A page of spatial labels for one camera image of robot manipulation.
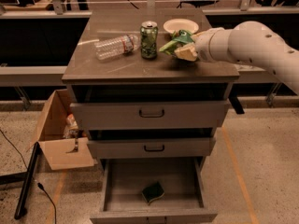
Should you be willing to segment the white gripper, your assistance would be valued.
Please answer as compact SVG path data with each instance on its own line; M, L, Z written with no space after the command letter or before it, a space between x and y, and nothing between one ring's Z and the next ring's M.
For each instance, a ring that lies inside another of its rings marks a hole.
M194 43L175 49L175 55L181 60L194 62L197 56L202 62L230 62L228 40L230 30L211 28L193 37Z

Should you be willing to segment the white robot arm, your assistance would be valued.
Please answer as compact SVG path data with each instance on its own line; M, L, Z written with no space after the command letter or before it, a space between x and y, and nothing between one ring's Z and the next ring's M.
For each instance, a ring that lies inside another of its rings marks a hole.
M244 63L274 75L299 95L299 51L267 26L245 21L234 29L212 28L192 36L192 43L175 49L179 59Z

